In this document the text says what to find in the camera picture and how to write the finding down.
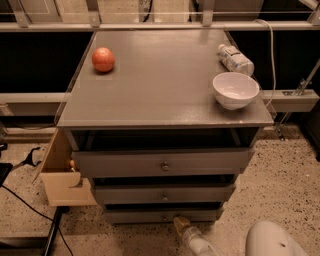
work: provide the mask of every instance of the white object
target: white object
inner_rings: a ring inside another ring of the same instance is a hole
[[[259,93],[257,82],[239,73],[221,73],[213,79],[212,85],[216,100],[229,110],[247,106]]]
[[[270,221],[259,221],[248,232],[246,256],[308,256],[308,254],[282,227]]]
[[[220,44],[218,47],[218,57],[229,71],[252,76],[254,64],[236,47]]]
[[[182,235],[182,241],[195,256],[220,256],[221,254],[202,236],[201,231],[193,226],[187,228]]]

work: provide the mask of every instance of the red apple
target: red apple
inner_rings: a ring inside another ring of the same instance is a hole
[[[114,63],[114,55],[108,48],[97,48],[92,54],[92,64],[94,68],[100,72],[110,71]]]

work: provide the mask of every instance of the plastic bottle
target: plastic bottle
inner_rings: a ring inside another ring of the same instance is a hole
[[[252,76],[254,64],[236,47],[220,44],[218,47],[219,60],[231,72],[238,72],[247,76]]]
[[[182,237],[183,244],[189,248],[195,256],[221,256],[213,245],[203,238],[201,231],[190,225],[190,221],[184,217],[175,217],[174,225],[178,234]]]

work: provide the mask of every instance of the bowl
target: bowl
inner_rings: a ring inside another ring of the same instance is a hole
[[[212,85],[216,100],[229,110],[244,108],[259,94],[255,80],[236,72],[217,75]]]

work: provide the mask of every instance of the chest of drawers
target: chest of drawers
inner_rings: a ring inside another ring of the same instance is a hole
[[[272,124],[262,100],[223,109],[211,90],[224,72],[221,30],[97,32],[58,127],[112,223],[212,221]],[[96,73],[107,46],[116,65]]]

